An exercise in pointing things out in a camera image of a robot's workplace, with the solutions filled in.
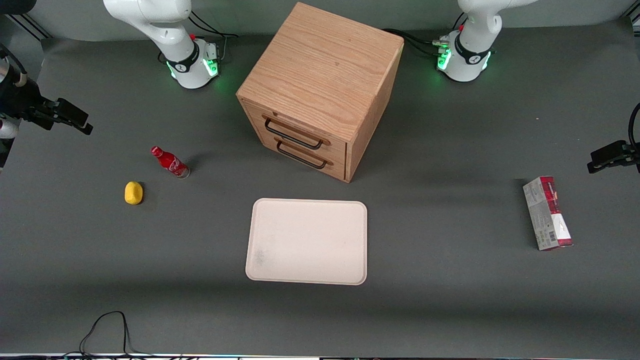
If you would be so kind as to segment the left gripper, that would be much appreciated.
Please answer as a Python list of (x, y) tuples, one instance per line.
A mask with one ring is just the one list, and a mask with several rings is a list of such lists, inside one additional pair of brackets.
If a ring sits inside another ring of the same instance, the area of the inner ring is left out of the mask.
[(637, 172), (640, 172), (640, 153), (637, 143), (617, 140), (593, 151), (590, 157), (591, 160), (587, 163), (590, 174), (617, 166), (634, 166)]

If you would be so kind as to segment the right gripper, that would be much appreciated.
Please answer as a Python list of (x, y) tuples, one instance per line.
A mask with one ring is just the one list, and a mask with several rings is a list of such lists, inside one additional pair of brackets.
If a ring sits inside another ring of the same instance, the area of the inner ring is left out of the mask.
[(5, 116), (34, 123), (44, 130), (52, 130), (54, 124), (72, 127), (89, 136), (93, 125), (89, 115), (64, 98), (50, 100), (47, 108), (50, 116), (38, 114), (36, 108), (44, 104), (38, 84), (26, 74), (2, 74), (0, 85), (0, 107)]

